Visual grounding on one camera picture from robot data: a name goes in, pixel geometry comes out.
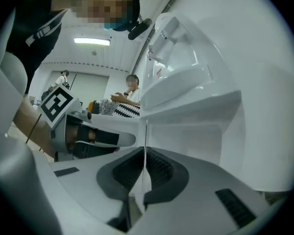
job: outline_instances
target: wall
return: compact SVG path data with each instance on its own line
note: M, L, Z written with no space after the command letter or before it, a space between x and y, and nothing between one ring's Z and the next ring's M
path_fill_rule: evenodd
M215 44L242 92L240 178L257 190L283 191L294 182L294 37L274 9L268 0L176 0L171 7ZM142 82L145 62L135 70Z
M86 65L42 64L35 72L28 94L30 96L36 97L36 99L40 99L42 93L44 92L44 88L46 87L46 83L51 75L51 72L63 70L109 77L104 95L105 98L110 98L110 94L114 94L115 92L123 93L126 90L125 79L128 76L128 73L126 72Z

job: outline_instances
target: ceiling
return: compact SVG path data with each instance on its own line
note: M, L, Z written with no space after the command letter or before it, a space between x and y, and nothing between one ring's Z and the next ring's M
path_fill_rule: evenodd
M159 14L163 0L140 0L143 19ZM74 38L99 38L110 40L110 46L76 44ZM75 17L68 11L62 19L62 29L53 51L43 64L81 64L103 69L130 72L141 46L142 37L131 41L126 32L116 32L98 28Z

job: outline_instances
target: black shirt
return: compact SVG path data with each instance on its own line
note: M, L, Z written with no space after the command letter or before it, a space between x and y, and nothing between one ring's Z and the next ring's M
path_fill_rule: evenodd
M31 44L26 41L59 13L61 12L51 12L51 0L24 0L16 7L14 24L6 51L17 56L25 67L27 74L25 94L28 94L35 71L53 50L61 31L61 25L51 34L35 38Z

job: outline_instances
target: person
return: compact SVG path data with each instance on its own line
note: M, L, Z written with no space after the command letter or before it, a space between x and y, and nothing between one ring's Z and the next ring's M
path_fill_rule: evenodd
M68 75L69 75L68 70L64 70L61 72L61 76L58 77L56 82L54 83L54 86L50 87L49 90L53 91L55 88L57 88L60 84L62 84L64 87L68 86Z
M139 78L137 75L129 75L126 78L128 89L123 94L117 92L116 95L111 95L113 102L119 102L123 104L141 106L140 103L140 91L139 91Z
M61 20L68 9L90 23L122 31L134 27L132 25L139 17L139 0L23 0L17 5L6 51L23 63L27 88L13 121L21 132L27 137L30 135L30 139L52 157L50 128L43 119L35 126L39 113L30 104L28 91L35 71L58 40ZM95 137L94 133L89 133L90 141Z

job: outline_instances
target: fluorescent light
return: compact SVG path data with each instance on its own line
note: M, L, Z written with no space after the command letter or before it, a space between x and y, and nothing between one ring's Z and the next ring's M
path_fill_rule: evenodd
M110 45L110 40L102 40L96 38L74 38L76 44L93 44L93 45Z

